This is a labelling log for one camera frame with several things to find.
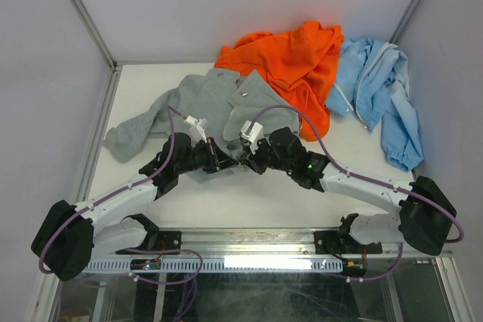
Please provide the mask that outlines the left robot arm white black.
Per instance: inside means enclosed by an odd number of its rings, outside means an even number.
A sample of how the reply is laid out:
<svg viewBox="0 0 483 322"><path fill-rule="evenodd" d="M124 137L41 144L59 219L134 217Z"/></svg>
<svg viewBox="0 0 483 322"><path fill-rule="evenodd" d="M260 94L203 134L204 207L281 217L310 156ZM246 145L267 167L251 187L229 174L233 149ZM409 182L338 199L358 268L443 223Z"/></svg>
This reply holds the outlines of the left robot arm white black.
<svg viewBox="0 0 483 322"><path fill-rule="evenodd" d="M104 238L115 228L114 221L169 193L185 173L215 174L237 163L211 137L193 144L185 133L172 134L150 162L116 189L77 204L61 200L50 207L31 245L40 271L60 281L72 280L95 256L115 251Z"/></svg>

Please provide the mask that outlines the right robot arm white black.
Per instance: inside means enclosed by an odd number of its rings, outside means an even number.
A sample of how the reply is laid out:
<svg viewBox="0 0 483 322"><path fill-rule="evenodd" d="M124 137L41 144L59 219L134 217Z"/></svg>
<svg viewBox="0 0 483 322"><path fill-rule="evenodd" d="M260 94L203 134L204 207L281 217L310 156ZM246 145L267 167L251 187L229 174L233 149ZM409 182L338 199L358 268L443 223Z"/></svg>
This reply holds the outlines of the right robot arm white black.
<svg viewBox="0 0 483 322"><path fill-rule="evenodd" d="M337 242L346 252L378 243L406 243L437 256L449 242L457 212L430 178L413 182L379 179L367 173L338 167L327 155L311 152L286 127L263 137L260 124L246 124L240 133L240 162L258 174L267 169L285 172L298 186L370 204L379 214L351 213L341 219Z"/></svg>

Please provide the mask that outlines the grey zip hoodie jacket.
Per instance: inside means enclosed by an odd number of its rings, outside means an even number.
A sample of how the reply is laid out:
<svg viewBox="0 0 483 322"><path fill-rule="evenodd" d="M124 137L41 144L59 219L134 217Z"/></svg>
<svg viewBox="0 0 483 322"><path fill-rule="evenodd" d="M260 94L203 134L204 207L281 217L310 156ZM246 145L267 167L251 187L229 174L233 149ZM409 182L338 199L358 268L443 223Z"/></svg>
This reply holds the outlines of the grey zip hoodie jacket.
<svg viewBox="0 0 483 322"><path fill-rule="evenodd" d="M206 75L188 75L178 87L166 91L142 114L107 131L103 145L120 163L142 151L149 138L171 133L166 107L183 115L206 118L204 130L231 158L242 154L239 133L262 109L287 105L258 72L241 76L228 69L213 68Z"/></svg>

